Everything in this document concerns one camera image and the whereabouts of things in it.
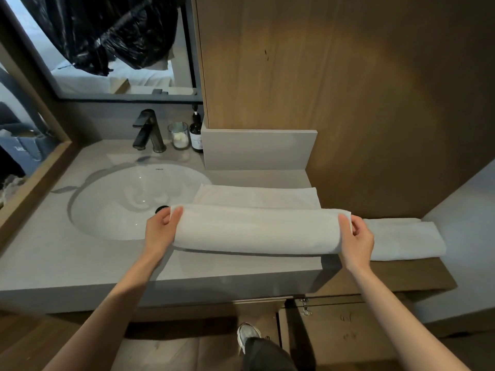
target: gray countertop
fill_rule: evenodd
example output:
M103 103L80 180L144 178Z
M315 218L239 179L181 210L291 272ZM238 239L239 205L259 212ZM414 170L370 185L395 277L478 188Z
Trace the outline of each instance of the gray countertop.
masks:
M0 300L43 312L94 309L137 259L142 240L99 239L81 232L69 219L68 203L73 190L96 171L150 156L150 163L183 164L202 172L218 185L311 187L304 170L207 171L203 157L192 149L177 151L170 144L167 147L163 154L155 154L150 148L133 149L129 140L104 140L81 150L0 257ZM305 293L303 290L309 289L321 269L320 257L228 255L171 249L155 271L154 287L148 289L141 305L248 299L285 295L292 290L293 294ZM252 281L242 278L247 275L257 277ZM268 290L252 286L263 282L274 286ZM245 286L244 293L242 286L246 284L250 286Z

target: white oval sink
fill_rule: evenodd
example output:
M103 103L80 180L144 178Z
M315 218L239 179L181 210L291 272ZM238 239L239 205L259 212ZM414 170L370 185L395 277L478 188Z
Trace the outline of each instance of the white oval sink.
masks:
M146 220L163 205L192 203L201 184L211 181L177 164L124 168L85 185L69 205L72 223L103 239L144 239Z

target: hand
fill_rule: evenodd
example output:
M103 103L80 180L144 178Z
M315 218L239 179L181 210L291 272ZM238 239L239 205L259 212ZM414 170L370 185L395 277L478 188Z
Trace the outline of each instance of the hand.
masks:
M351 215L352 231L349 220L344 214L339 214L339 226L342 234L342 254L345 267L352 273L371 270L370 259L375 237L368 229L363 219Z
M158 264L165 251L174 241L177 224L182 217L182 207L177 207L170 217L170 207L157 212L146 222L144 257L152 258Z

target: glass cup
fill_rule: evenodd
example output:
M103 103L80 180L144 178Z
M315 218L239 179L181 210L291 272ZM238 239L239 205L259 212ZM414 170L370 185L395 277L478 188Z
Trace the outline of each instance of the glass cup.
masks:
M189 148L189 130L185 122L172 122L168 126L168 131L170 133L172 146L176 150L184 150Z

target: white label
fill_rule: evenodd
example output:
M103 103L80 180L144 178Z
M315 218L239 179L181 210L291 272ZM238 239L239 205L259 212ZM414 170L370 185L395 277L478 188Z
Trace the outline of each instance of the white label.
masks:
M191 144L192 144L193 148L195 148L197 150L202 150L203 149L203 141L201 140L201 134L198 135L198 134L190 133L189 135L191 136Z

